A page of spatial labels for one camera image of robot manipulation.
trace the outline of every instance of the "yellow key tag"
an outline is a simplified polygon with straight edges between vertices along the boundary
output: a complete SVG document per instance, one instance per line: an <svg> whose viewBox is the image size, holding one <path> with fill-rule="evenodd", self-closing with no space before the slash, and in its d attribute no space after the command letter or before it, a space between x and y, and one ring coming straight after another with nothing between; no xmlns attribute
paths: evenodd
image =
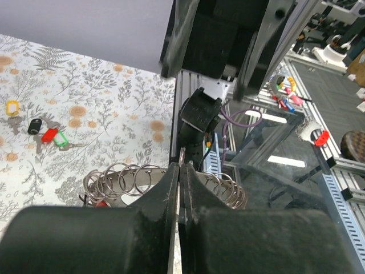
<svg viewBox="0 0 365 274"><path fill-rule="evenodd" d="M6 114L8 116L16 116L19 114L19 103L18 101L7 101L6 103Z"/></svg>

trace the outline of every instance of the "gray floor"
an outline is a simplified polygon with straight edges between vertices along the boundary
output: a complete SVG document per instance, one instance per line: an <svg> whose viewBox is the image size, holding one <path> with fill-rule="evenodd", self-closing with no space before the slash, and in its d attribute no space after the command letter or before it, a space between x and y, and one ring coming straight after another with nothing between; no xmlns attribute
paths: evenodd
<svg viewBox="0 0 365 274"><path fill-rule="evenodd" d="M360 87L355 82L323 70L309 71L309 66L297 62L293 65L338 146L346 132L365 131L365 113L356 108L362 100L356 96Z"/></svg>

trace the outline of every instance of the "red clamp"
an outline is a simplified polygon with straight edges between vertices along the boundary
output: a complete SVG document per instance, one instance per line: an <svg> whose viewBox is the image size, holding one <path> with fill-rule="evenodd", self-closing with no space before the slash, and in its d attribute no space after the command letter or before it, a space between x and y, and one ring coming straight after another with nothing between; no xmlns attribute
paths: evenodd
<svg viewBox="0 0 365 274"><path fill-rule="evenodd" d="M49 128L45 134L43 134L41 141L43 143L49 143L50 141L53 140L54 136L56 136L58 132L57 128Z"/></svg>
<svg viewBox="0 0 365 274"><path fill-rule="evenodd" d="M327 143L328 139L330 138L330 133L327 130L323 130L322 134L318 137L314 144L317 147L322 147L324 144Z"/></svg>

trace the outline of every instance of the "gray wall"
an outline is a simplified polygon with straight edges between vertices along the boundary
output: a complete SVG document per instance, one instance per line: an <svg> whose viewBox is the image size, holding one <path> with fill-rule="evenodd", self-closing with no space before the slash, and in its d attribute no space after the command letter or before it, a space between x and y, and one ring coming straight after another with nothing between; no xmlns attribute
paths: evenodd
<svg viewBox="0 0 365 274"><path fill-rule="evenodd" d="M160 72L172 0L1 0L0 34Z"/></svg>

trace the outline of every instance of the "red key tag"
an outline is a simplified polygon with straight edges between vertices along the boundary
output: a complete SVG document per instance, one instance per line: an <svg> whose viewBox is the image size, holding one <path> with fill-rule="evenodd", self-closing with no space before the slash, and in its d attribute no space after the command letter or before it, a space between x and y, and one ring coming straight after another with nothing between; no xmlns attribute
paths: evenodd
<svg viewBox="0 0 365 274"><path fill-rule="evenodd" d="M58 132L57 128L49 128L46 133L42 136L41 141L43 143L49 143L53 140L54 136L56 136Z"/></svg>

